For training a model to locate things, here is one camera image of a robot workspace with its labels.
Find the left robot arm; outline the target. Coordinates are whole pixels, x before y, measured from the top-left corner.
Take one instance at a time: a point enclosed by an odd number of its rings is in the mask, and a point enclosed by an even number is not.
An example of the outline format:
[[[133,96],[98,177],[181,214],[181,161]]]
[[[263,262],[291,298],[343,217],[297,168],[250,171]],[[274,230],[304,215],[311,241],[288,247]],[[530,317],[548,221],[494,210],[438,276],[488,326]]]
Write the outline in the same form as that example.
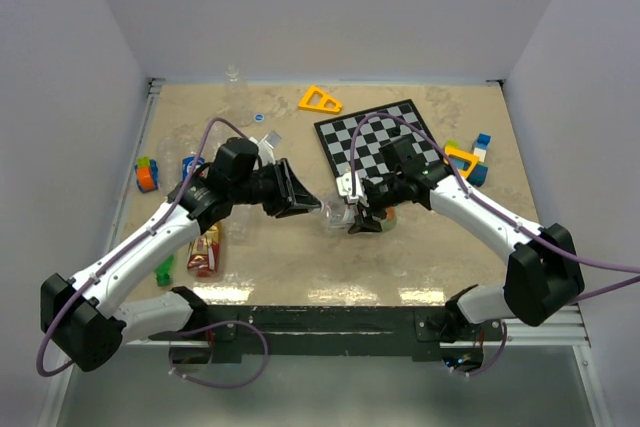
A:
[[[43,282],[43,341],[55,343],[71,363],[90,372],[131,340],[163,332],[200,337],[207,327],[206,306],[189,289],[174,288],[149,302],[126,299],[164,260],[237,205],[260,205],[267,215],[286,218],[315,212],[322,203],[287,159],[264,162],[254,141],[231,138],[123,243],[69,278],[53,274]]]

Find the clear slim bottle white cap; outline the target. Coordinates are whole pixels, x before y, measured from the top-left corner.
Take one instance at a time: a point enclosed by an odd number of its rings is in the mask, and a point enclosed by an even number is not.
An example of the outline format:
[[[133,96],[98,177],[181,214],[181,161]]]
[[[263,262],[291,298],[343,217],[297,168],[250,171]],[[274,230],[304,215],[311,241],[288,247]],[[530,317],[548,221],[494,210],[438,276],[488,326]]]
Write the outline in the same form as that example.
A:
[[[233,208],[231,215],[225,220],[225,229],[231,242],[236,244],[249,240],[252,229],[253,207],[239,205]]]

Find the clear Pocari bottle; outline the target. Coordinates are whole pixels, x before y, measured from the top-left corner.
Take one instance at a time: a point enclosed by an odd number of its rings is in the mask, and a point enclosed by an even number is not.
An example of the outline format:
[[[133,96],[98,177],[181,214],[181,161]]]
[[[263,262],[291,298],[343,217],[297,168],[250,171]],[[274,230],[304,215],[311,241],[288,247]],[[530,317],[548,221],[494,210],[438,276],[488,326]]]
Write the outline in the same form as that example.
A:
[[[238,127],[253,123],[254,113],[246,79],[233,63],[226,68],[225,98],[228,105],[227,119]]]

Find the grapefruit tea bottle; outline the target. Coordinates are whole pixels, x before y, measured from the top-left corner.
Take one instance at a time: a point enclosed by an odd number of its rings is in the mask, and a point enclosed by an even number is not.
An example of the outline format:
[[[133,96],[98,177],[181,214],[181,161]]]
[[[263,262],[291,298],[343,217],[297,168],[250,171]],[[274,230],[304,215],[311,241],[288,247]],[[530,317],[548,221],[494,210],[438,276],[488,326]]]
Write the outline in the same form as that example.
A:
[[[348,229],[353,224],[357,213],[371,213],[360,205],[349,205],[342,200],[327,201],[326,203],[329,206],[329,210],[324,213],[320,212],[320,214],[322,223],[328,232],[345,232],[349,234]],[[382,222],[382,232],[393,229],[397,224],[397,215],[393,207],[387,208],[384,214],[385,220]]]

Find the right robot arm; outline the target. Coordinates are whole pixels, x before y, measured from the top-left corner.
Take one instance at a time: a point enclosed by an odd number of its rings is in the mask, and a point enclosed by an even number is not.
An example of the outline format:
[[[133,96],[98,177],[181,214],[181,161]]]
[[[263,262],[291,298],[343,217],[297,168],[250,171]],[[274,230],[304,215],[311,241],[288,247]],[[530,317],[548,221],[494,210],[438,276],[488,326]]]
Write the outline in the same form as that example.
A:
[[[463,227],[506,265],[503,283],[473,285],[447,301],[445,326],[452,337],[469,339],[489,320],[539,326],[583,292],[566,228],[543,227],[500,206],[449,163],[416,153],[407,136],[384,145],[381,155],[387,171],[379,182],[350,175],[349,193],[358,205],[354,231],[374,232],[387,208],[412,202]]]

